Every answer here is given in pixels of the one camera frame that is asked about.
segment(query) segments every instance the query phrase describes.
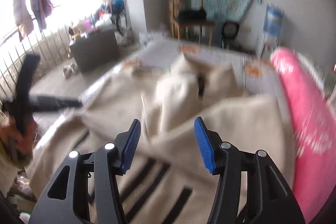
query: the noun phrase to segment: hand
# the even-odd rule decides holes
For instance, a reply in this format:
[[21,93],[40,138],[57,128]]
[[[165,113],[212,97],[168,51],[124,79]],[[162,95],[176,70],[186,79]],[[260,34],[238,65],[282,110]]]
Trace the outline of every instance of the hand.
[[23,155],[29,155],[32,150],[32,143],[36,136],[37,123],[34,119],[31,120],[26,126],[26,134],[22,136],[15,126],[15,119],[5,119],[0,124],[0,139],[4,146],[8,148],[9,137],[16,141],[16,149]]

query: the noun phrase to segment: clutter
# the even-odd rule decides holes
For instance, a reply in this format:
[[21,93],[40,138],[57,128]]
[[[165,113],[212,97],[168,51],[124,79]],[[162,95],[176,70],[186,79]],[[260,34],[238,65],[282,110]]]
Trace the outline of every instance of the clutter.
[[17,185],[19,191],[25,196],[31,196],[31,197],[34,196],[32,190],[29,187],[30,180],[27,178],[25,172],[16,177],[15,184]]
[[158,30],[139,34],[139,42],[142,46],[147,46],[150,41],[159,41],[165,38],[170,38],[170,32],[164,23],[160,24]]
[[100,19],[95,23],[95,27],[100,30],[111,29],[113,23],[109,14],[103,14]]
[[[122,16],[125,17],[125,25],[122,24]],[[93,26],[98,26],[104,23],[103,28],[115,27],[117,31],[123,36],[127,28],[127,19],[125,12],[124,0],[101,0],[100,7],[91,15],[91,22]],[[109,18],[108,26],[106,26],[106,19]]]
[[89,19],[79,20],[78,23],[72,27],[74,34],[87,33],[89,30],[91,30],[91,28],[92,26]]
[[69,79],[71,75],[76,75],[79,72],[77,63],[72,62],[70,65],[65,65],[63,68],[63,76]]

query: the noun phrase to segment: pink jacket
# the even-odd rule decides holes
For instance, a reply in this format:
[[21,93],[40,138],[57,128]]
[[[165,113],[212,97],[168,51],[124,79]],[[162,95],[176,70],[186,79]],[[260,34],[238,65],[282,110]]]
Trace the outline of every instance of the pink jacket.
[[26,6],[26,0],[13,0],[15,24],[18,26],[22,38],[28,36],[34,30],[33,20]]

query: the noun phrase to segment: tiled floor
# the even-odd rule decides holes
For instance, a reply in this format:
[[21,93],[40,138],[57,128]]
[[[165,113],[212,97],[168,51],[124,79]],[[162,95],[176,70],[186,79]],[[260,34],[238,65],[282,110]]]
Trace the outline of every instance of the tiled floor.
[[[118,60],[111,61],[87,73],[78,73],[72,75],[69,79],[63,77],[63,68],[74,62],[74,59],[68,59],[61,65],[48,72],[41,80],[39,80],[32,88],[32,94],[54,95],[69,98],[77,98],[96,80],[103,76],[107,71],[113,68],[122,59],[132,54],[138,49],[138,46],[120,47],[121,56]],[[34,118],[39,125],[39,133],[44,133],[59,118],[60,112],[57,113],[35,113]]]

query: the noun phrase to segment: metal screw head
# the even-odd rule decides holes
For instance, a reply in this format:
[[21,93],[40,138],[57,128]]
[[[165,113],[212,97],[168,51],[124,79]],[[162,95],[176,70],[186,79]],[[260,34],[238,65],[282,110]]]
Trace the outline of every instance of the metal screw head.
[[223,149],[229,149],[231,147],[231,145],[228,142],[222,142],[222,144],[220,146]]
[[115,147],[114,143],[107,143],[107,144],[105,145],[105,149],[106,149],[106,150],[111,150],[111,149],[113,149],[114,147]]
[[69,153],[69,157],[70,158],[76,158],[78,156],[78,152],[77,151],[71,151],[70,153]]
[[259,151],[258,151],[258,155],[259,155],[260,157],[266,157],[266,156],[267,156],[267,153],[266,153],[264,150],[259,150]]

